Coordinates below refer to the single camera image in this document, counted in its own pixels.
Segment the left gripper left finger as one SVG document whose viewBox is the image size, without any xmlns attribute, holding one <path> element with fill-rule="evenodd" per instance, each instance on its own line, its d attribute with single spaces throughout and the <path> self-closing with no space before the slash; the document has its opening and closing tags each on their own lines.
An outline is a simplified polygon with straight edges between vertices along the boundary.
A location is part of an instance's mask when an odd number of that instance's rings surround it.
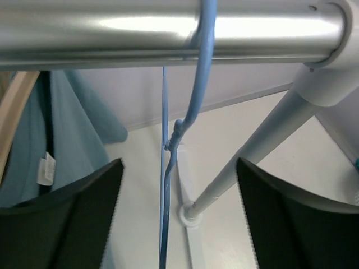
<svg viewBox="0 0 359 269">
<path fill-rule="evenodd" d="M 1 209 L 1 268 L 100 268 L 124 166 L 115 159 L 43 196 Z"/>
</svg>

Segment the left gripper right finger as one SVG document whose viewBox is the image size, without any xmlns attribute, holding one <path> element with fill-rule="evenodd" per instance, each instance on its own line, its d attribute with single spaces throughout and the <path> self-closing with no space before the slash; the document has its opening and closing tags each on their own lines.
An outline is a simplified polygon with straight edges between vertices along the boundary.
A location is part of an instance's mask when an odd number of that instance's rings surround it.
<svg viewBox="0 0 359 269">
<path fill-rule="evenodd" d="M 311 193 L 244 158 L 236 171 L 258 268 L 358 268 L 358 206 Z"/>
</svg>

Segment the grey blue t shirt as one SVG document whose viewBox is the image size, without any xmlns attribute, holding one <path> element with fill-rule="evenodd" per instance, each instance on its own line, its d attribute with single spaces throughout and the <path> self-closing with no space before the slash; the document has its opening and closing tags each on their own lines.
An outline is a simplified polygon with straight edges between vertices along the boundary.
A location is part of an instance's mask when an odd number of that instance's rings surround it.
<svg viewBox="0 0 359 269">
<path fill-rule="evenodd" d="M 56 160 L 52 190 L 100 169 L 109 161 L 104 146 L 123 142 L 127 129 L 76 71 L 42 72 L 27 100 L 3 173 L 1 206 L 39 196 L 39 162 Z"/>
</svg>

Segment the blue wire hanger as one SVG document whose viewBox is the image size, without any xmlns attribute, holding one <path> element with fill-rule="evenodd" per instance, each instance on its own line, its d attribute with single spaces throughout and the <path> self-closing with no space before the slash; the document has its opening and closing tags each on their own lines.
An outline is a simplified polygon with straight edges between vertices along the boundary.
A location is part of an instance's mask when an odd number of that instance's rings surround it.
<svg viewBox="0 0 359 269">
<path fill-rule="evenodd" d="M 202 106 L 210 75 L 215 44 L 217 1 L 201 1 L 200 17 L 188 47 L 199 50 L 196 74 L 186 116 L 176 120 L 172 135 L 168 136 L 167 69 L 162 68 L 162 137 L 160 154 L 160 215 L 159 268 L 166 268 L 170 216 L 171 171 L 177 161 L 177 149 L 186 131 L 193 125 Z"/>
</svg>

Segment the beige wooden hanger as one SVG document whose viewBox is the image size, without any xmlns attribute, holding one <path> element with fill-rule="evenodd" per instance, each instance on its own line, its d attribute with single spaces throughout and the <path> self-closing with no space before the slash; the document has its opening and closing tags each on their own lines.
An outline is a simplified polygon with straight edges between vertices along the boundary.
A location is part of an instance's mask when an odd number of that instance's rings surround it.
<svg viewBox="0 0 359 269">
<path fill-rule="evenodd" d="M 1 102 L 1 180 L 22 111 L 40 71 L 21 71 L 13 77 Z"/>
</svg>

